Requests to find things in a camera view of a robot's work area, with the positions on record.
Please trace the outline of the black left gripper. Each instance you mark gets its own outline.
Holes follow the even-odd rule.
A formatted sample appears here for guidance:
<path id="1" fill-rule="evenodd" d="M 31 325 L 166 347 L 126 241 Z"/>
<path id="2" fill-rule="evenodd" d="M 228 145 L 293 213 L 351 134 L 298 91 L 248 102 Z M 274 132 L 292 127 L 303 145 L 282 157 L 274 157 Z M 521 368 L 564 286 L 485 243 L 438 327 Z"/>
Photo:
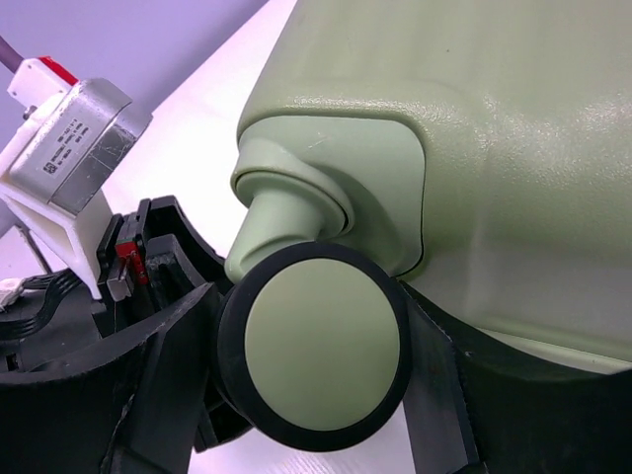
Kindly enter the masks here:
<path id="1" fill-rule="evenodd" d="M 224 259 L 203 240 L 173 196 L 144 199 L 113 216 L 96 250 L 100 297 L 88 305 L 105 338 L 167 308 L 207 282 L 225 295 L 232 283 Z M 83 285 L 66 269 L 1 282 L 1 341 L 33 336 Z"/>

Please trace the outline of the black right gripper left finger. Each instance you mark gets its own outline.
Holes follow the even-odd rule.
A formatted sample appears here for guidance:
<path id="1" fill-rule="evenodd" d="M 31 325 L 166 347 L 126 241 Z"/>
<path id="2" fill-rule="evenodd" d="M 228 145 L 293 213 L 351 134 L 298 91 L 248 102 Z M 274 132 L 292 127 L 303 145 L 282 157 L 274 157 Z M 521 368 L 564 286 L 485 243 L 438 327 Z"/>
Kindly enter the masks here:
<path id="1" fill-rule="evenodd" d="M 218 303 L 206 283 L 47 370 L 3 369 L 2 472 L 187 472 Z"/>

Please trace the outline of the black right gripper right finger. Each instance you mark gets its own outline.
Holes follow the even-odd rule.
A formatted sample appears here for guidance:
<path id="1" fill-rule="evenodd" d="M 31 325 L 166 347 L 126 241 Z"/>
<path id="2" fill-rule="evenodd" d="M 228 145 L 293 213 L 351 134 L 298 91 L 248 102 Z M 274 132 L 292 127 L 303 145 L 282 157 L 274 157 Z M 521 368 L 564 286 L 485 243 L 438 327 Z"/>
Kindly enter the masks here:
<path id="1" fill-rule="evenodd" d="M 572 368 L 514 349 L 408 284 L 404 411 L 419 473 L 628 473 L 631 372 Z"/>

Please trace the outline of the green hard-shell suitcase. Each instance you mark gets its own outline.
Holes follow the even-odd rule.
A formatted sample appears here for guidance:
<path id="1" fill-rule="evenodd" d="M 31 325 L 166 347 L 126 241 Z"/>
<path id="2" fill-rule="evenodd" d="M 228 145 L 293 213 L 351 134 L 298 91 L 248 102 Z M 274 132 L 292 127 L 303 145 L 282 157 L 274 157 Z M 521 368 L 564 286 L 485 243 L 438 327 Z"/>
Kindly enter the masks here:
<path id="1" fill-rule="evenodd" d="M 299 1 L 238 126 L 217 331 L 258 430 L 329 451 L 412 373 L 408 284 L 532 356 L 631 372 L 631 5 Z"/>

